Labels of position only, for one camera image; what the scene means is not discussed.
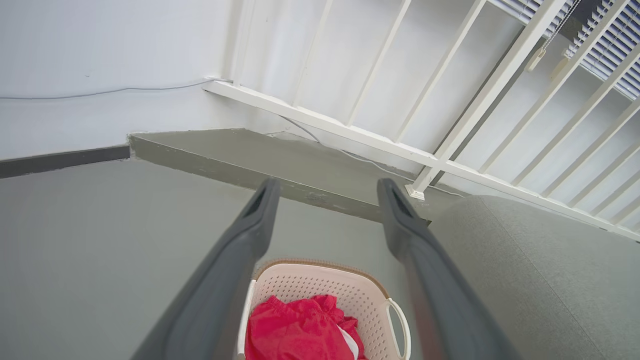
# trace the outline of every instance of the white wall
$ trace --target white wall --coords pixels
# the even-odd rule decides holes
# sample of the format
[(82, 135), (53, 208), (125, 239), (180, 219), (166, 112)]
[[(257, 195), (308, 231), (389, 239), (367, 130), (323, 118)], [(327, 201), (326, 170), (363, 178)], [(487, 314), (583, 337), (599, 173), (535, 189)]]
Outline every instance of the white wall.
[[(22, 0), (0, 3), (0, 95), (67, 95), (121, 86), (167, 86), (226, 76), (239, 14), (233, 0)], [(241, 83), (291, 100), (324, 0), (259, 0)], [(319, 39), (301, 105), (344, 120), (378, 52), (400, 0), (340, 0)], [(396, 40), (367, 96), (356, 125), (390, 135), (403, 122), (471, 0), (413, 0)], [(487, 4), (404, 143), (434, 151), (478, 86), (520, 29)], [(569, 44), (556, 37), (532, 73), (523, 74), (505, 101), (459, 157), (477, 168), (548, 85)], [(578, 70), (489, 173), (511, 180), (553, 137), (602, 82)], [(542, 191), (575, 159), (629, 100), (613, 93), (545, 160), (523, 185)], [(0, 100), (0, 159), (91, 149), (125, 142), (127, 133), (247, 127), (303, 133), (275, 115), (207, 94), (199, 87), (169, 92), (123, 92), (63, 101)], [(325, 143), (405, 170), (420, 166), (322, 131)], [(567, 201), (599, 169), (640, 136), (637, 119), (553, 194)], [(640, 166), (634, 157), (580, 204), (589, 210)], [(491, 191), (446, 175), (471, 193)], [(640, 195), (632, 189), (605, 214)], [(628, 223), (640, 221), (640, 215)]]
[[(171, 86), (219, 76), (232, 1), (2, 0), (0, 96)], [(198, 87), (0, 100), (0, 159), (123, 144), (137, 131), (242, 127), (246, 106)]]

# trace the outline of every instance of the red cloth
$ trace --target red cloth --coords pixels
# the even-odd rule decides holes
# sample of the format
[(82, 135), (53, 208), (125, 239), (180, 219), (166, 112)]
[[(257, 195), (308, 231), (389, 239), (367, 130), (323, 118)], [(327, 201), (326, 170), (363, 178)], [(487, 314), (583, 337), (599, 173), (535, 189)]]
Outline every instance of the red cloth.
[(353, 360), (342, 330), (358, 344), (358, 359), (365, 359), (356, 328), (358, 320), (345, 317), (336, 297), (318, 295), (288, 304), (271, 296), (249, 317), (244, 354), (246, 360)]

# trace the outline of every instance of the laundry basket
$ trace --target laundry basket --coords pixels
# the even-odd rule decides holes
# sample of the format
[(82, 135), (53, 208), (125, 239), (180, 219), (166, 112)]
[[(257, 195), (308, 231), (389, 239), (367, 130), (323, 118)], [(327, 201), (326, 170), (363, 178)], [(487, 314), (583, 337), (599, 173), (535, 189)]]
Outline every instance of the laundry basket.
[[(358, 319), (358, 334), (369, 360), (409, 359), (411, 335), (404, 313), (375, 278), (346, 266), (297, 260), (270, 263), (252, 279), (238, 334), (238, 359), (244, 359), (247, 322), (256, 306), (272, 295), (291, 302), (324, 294), (337, 297), (337, 306), (345, 316)], [(402, 354), (391, 324), (390, 308), (396, 311), (402, 325)]]

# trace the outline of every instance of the gray sofa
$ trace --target gray sofa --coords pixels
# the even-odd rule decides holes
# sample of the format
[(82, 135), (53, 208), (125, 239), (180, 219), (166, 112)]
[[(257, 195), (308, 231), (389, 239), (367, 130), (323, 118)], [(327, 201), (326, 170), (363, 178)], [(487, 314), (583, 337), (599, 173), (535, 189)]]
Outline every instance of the gray sofa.
[(429, 227), (526, 359), (640, 359), (640, 243), (472, 196)]

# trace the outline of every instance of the wall cable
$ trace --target wall cable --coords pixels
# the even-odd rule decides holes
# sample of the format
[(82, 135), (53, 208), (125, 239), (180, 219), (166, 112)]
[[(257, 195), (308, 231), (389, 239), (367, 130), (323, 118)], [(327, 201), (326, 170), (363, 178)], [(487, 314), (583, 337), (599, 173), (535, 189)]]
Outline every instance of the wall cable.
[[(62, 100), (62, 99), (76, 99), (79, 97), (89, 97), (89, 96), (96, 96), (96, 95), (104, 95), (104, 94), (112, 94), (115, 92), (122, 92), (122, 91), (128, 91), (128, 90), (134, 90), (134, 91), (164, 91), (164, 90), (176, 90), (176, 89), (181, 89), (181, 88), (189, 88), (192, 86), (198, 86), (198, 85), (202, 85), (202, 84), (206, 84), (206, 83), (210, 83), (211, 81), (222, 81), (225, 83), (231, 83), (232, 80), (229, 79), (221, 79), (221, 78), (209, 78), (206, 79), (204, 81), (198, 81), (198, 82), (194, 82), (194, 83), (188, 83), (186, 85), (177, 85), (177, 86), (167, 86), (167, 87), (159, 87), (159, 88), (147, 88), (147, 87), (125, 87), (125, 88), (117, 88), (117, 89), (113, 89), (113, 90), (105, 90), (105, 91), (101, 91), (101, 92), (91, 92), (91, 93), (87, 93), (87, 94), (77, 94), (77, 95), (63, 95), (63, 96), (32, 96), (32, 97), (21, 97), (21, 96), (0, 96), (0, 100)], [(283, 119), (285, 119), (286, 121), (290, 122), (291, 124), (293, 124), (294, 126), (300, 128), (302, 131), (304, 131), (305, 133), (307, 133), (309, 136), (311, 136), (315, 141), (317, 141), (320, 145), (322, 146), (326, 146), (325, 144), (323, 144), (320, 139), (318, 139), (313, 133), (311, 133), (309, 130), (305, 129), (304, 127), (302, 127), (301, 125), (299, 125), (297, 122), (284, 117), (282, 115), (279, 115), (280, 117), (282, 117)], [(343, 154), (349, 156), (350, 158), (356, 159), (358, 161), (362, 161), (365, 163), (370, 163), (373, 164), (375, 167), (377, 167), (378, 169), (391, 174), (391, 175), (395, 175), (398, 177), (401, 177), (407, 181), (411, 181), (411, 182), (415, 182), (415, 179), (410, 179), (409, 177), (403, 176), (401, 174), (398, 174), (396, 172), (387, 170), (383, 167), (381, 167), (377, 162), (375, 161), (371, 161), (362, 157), (359, 157), (357, 155), (351, 154), (348, 151), (339, 149), (340, 152), (342, 152)], [(441, 188), (437, 188), (435, 186), (429, 185), (430, 188), (434, 188), (438, 191), (444, 192), (444, 193), (448, 193), (449, 195), (455, 195), (455, 196), (459, 196), (459, 197), (464, 197), (458, 193), (452, 193), (452, 192), (448, 192), (447, 190), (441, 189)]]

